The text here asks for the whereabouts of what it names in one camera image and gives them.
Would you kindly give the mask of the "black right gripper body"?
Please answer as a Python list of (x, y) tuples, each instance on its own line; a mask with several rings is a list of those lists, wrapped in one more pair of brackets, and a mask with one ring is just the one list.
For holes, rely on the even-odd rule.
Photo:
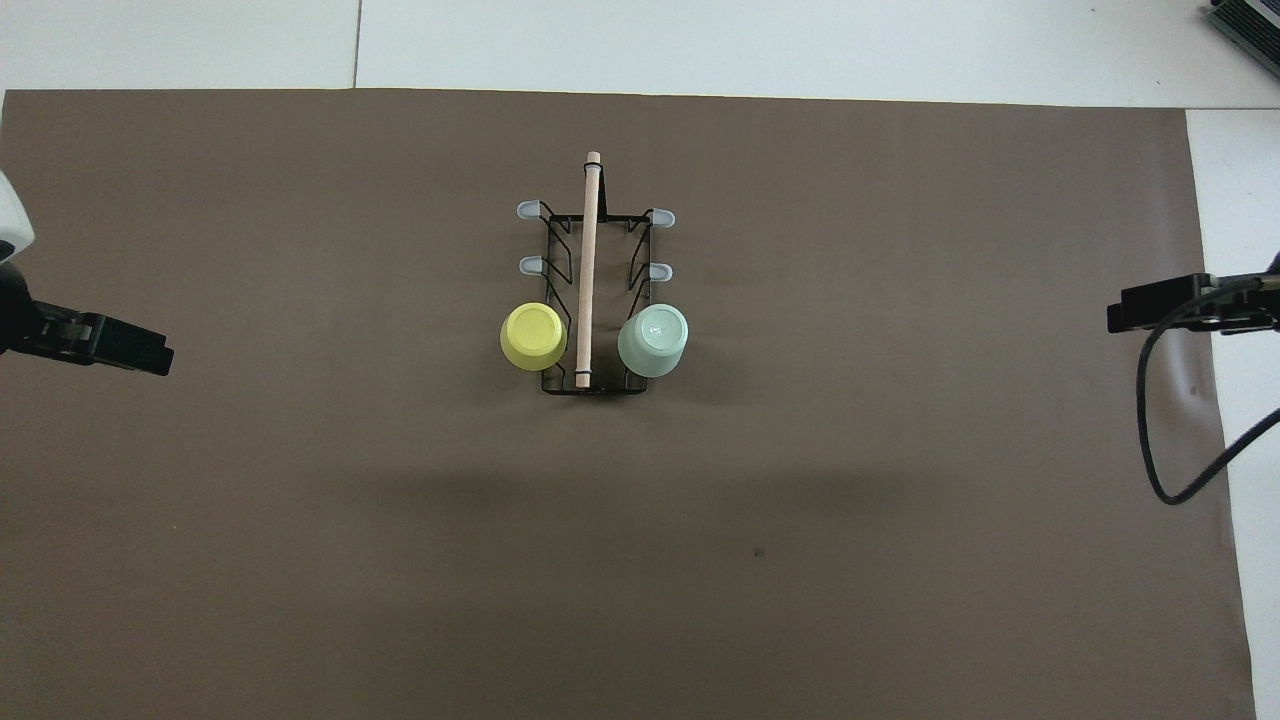
[(1216, 275), (1213, 288), (1222, 296), (1212, 302), (1216, 331), (1277, 331), (1279, 272)]

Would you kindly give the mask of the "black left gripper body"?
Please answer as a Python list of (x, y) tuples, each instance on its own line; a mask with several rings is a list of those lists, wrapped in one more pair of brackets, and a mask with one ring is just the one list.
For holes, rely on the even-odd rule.
[(31, 297), (26, 278), (12, 263), (1, 265), (1, 354), (14, 351), (32, 356), (45, 352), (29, 342), (45, 325), (44, 314)]

